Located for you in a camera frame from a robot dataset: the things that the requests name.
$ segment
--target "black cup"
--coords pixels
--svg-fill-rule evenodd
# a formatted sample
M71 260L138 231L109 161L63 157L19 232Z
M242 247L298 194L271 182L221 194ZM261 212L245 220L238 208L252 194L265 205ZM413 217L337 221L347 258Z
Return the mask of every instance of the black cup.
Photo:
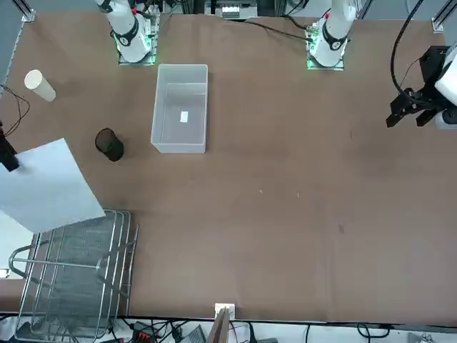
M124 145L116 137L113 130L105 128L95 137L95 147L110 161L118 161L124 155Z

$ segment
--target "white card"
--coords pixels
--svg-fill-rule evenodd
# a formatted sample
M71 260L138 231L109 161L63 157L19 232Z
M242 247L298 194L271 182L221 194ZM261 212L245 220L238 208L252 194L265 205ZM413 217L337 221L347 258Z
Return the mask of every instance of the white card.
M33 233L103 217L65 139L16 155L19 168L0 164L0 210Z
M189 113L187 111L181 111L181 123L186 123L189 117Z

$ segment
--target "brown table surface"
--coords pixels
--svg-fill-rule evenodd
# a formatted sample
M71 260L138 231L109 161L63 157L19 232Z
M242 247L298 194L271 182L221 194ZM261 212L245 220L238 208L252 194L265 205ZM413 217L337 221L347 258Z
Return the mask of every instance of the brown table surface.
M31 102L10 142L64 137L103 206L134 213L130 314L210 317L232 302L244 319L456 324L457 136L413 116L386 128L401 24L355 22L346 70L333 72L307 71L302 41L172 16L158 64L208 64L208 141L206 154L165 155L150 143L157 67L117 66L103 14L39 13L8 81ZM429 22L411 23L399 79L442 43ZM35 68L54 102L25 89ZM417 65L406 83L421 85ZM8 127L14 98L0 109ZM118 163L94 146L107 126L125 143ZM20 295L16 282L0 287L2 303Z

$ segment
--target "wire basket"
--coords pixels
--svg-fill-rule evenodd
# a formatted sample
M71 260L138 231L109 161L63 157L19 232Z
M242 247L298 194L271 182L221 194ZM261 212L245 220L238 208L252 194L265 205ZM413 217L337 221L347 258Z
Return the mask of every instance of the wire basket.
M129 240L130 213L105 214L39 234L35 244L11 255L10 269L26 278L17 339L93 342L117 317L122 298L128 313L138 227ZM26 250L32 258L16 258ZM28 262L28 273L15 268L14 262ZM30 332L19 333L21 317L30 313Z

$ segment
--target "white paper cup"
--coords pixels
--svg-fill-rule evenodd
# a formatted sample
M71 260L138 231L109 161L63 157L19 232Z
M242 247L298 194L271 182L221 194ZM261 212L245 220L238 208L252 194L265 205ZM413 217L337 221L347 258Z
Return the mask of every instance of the white paper cup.
M47 101L53 101L56 97L56 91L54 91L39 70L34 69L29 71L24 79L24 83L28 89L34 91Z

